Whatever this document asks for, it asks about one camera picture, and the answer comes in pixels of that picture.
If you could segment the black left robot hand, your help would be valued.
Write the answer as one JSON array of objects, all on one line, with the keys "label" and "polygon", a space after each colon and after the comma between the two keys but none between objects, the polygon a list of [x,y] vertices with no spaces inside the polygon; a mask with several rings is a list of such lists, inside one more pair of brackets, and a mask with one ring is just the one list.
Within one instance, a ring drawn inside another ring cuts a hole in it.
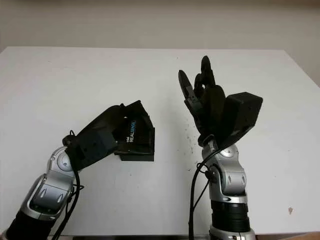
[{"label": "black left robot hand", "polygon": [[154,155],[155,128],[140,100],[109,107],[80,133],[98,128],[107,128],[112,133],[117,141],[116,155]]}]

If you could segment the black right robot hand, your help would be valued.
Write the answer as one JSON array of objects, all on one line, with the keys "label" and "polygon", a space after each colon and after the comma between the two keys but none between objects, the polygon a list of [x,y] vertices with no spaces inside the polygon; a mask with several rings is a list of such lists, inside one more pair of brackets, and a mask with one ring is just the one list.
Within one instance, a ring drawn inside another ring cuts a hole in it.
[{"label": "black right robot hand", "polygon": [[178,81],[184,96],[184,103],[191,113],[200,133],[198,144],[201,147],[214,139],[221,122],[226,95],[215,76],[208,56],[201,60],[200,73],[192,85],[183,70],[178,71]]}]

